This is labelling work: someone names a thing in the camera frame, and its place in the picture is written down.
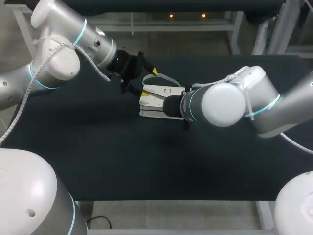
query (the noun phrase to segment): black power cord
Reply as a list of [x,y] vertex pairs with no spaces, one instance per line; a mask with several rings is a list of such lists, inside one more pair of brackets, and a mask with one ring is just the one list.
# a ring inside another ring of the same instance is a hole
[[110,229],[112,229],[112,223],[111,223],[111,221],[110,221],[107,217],[105,217],[105,216],[96,216],[96,217],[93,217],[93,218],[87,220],[86,223],[87,223],[87,225],[88,225],[88,224],[89,224],[91,221],[93,221],[94,219],[99,219],[99,218],[106,219],[106,220],[108,221],[108,223],[109,223]]

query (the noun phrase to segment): white cable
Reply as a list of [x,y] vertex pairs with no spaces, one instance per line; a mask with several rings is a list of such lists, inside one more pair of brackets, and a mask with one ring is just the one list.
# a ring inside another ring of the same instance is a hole
[[[88,60],[88,62],[92,65],[92,67],[96,70],[96,72],[106,81],[110,82],[110,79],[104,75],[96,66],[96,64],[92,61],[92,59],[76,44],[73,44],[74,47]],[[25,95],[23,97],[23,100],[21,102],[20,108],[16,114],[16,116],[14,117],[14,120],[12,121],[11,125],[9,126],[9,128],[6,130],[6,132],[3,134],[3,136],[0,138],[0,146],[2,145],[3,141],[8,137],[8,135],[12,132],[12,130],[14,129],[16,123],[18,122],[18,120],[20,119],[22,112],[24,110],[24,107],[26,105],[26,102],[28,100],[30,91],[38,77],[38,75],[40,74],[40,72],[43,70],[44,66],[52,59],[52,57],[62,48],[64,47],[70,47],[70,45],[67,45],[65,43],[60,43],[60,45],[58,45],[57,47],[55,47],[55,49],[51,52],[51,54],[46,58],[46,60],[39,66],[39,69],[37,70],[37,72],[35,73],[34,77],[32,78],[32,80],[30,81]]]
[[21,114],[24,110],[24,107],[25,107],[25,104],[27,102],[27,99],[29,97],[29,94],[30,94],[30,91],[38,77],[38,75],[40,74],[40,72],[43,70],[44,66],[52,59],[52,57],[62,48],[64,48],[65,46],[67,46],[65,43],[61,43],[60,45],[58,45],[57,47],[55,47],[55,49],[52,51],[52,53],[46,58],[46,60],[39,66],[39,69],[37,70],[37,72],[35,73],[34,77],[31,79],[27,89],[26,89],[26,92],[25,92],[25,95],[24,95],[24,98],[21,102],[21,106],[14,118],[14,120],[12,121],[11,125],[9,126],[9,128],[6,130],[6,132],[3,134],[3,136],[0,138],[0,146],[1,144],[3,143],[3,141],[7,138],[7,136],[12,132],[12,130],[14,129],[16,123],[18,122],[18,120],[20,119],[21,117]]
[[175,79],[169,77],[169,76],[166,76],[162,73],[158,73],[158,76],[155,76],[155,75],[152,75],[152,74],[148,74],[147,76],[145,76],[143,79],[142,79],[142,85],[144,86],[145,85],[145,81],[150,79],[150,78],[154,78],[154,77],[161,77],[167,81],[170,81],[170,82],[173,82],[174,84],[176,84],[178,87],[181,87],[181,84],[176,81]]
[[88,60],[88,62],[91,64],[91,66],[94,68],[94,70],[96,70],[96,72],[100,75],[100,77],[102,77],[104,80],[106,80],[107,82],[110,82],[110,79],[103,74],[98,67],[96,66],[96,64],[92,61],[92,59],[83,51],[83,49],[81,49],[79,46],[77,46],[76,44],[73,44],[74,47]]
[[211,83],[204,83],[204,84],[195,83],[191,87],[192,88],[206,87],[206,86],[217,84],[217,83],[229,82],[229,81],[235,79],[239,74],[243,73],[244,71],[246,71],[249,68],[250,68],[249,66],[244,66],[241,69],[239,69],[237,72],[235,72],[234,74],[228,75],[226,78],[224,78],[222,80],[219,80],[219,81],[216,81],[216,82],[211,82]]
[[297,142],[293,141],[292,139],[290,139],[288,136],[286,136],[284,133],[280,133],[280,135],[287,140],[289,143],[291,143],[292,145],[296,146],[297,148],[301,149],[302,151],[305,151],[307,153],[313,154],[313,151],[303,147],[302,145],[299,145]]

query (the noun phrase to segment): white metal frame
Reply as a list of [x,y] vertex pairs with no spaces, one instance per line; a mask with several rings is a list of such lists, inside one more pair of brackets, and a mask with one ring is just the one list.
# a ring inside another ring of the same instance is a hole
[[[309,3],[309,1],[304,0],[304,3],[306,3],[311,12],[313,13],[313,7]],[[312,59],[313,58],[313,46],[288,46],[285,52],[286,55],[298,55],[303,59]]]
[[276,27],[268,48],[268,54],[290,54],[288,44],[296,26],[301,6],[305,0],[286,0],[278,16]]
[[110,230],[88,229],[88,235],[278,235],[268,201],[256,201],[261,230]]
[[[22,34],[26,41],[27,47],[32,56],[36,53],[33,45],[33,29],[30,23],[24,17],[24,13],[31,13],[31,10],[26,5],[7,5],[12,7],[17,22],[21,28]],[[90,22],[96,25],[104,32],[199,32],[199,31],[227,31],[229,44],[232,54],[240,54],[238,47],[238,36],[241,22],[243,19],[243,12],[226,12],[225,18],[222,20],[211,20],[205,22],[140,22],[134,24],[132,14],[130,23],[116,23],[108,21],[100,21],[91,19]],[[256,41],[256,47],[262,48],[258,45],[262,43]]]
[[264,230],[89,230],[88,235],[275,235],[275,233]]

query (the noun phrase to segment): black table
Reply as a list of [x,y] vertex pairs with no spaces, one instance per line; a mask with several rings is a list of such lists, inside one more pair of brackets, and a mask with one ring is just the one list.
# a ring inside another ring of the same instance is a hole
[[[149,59],[182,84],[259,65],[281,93],[309,72],[294,56]],[[286,132],[308,148],[312,133],[312,122]],[[244,118],[184,131],[181,121],[140,117],[138,97],[121,94],[118,81],[105,82],[85,61],[78,77],[29,99],[3,147],[42,156],[75,200],[274,200],[286,182],[313,169],[313,156],[281,137],[257,137]]]
[[[251,23],[276,16],[286,0],[63,0],[81,15],[105,12],[205,12],[244,11]],[[26,4],[33,10],[39,0],[5,0],[5,4]]]

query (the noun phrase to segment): dark green tabletop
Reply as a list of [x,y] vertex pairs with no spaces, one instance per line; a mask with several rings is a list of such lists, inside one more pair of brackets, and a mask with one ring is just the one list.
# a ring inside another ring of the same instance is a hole
[[[182,84],[259,65],[281,93],[308,73],[293,56],[149,59]],[[286,132],[308,148],[312,133],[312,122]],[[286,182],[313,170],[313,156],[281,137],[257,137],[244,118],[184,131],[181,121],[140,117],[138,97],[121,94],[117,81],[105,82],[85,61],[78,77],[28,101],[3,147],[42,156],[75,200],[274,200]]]

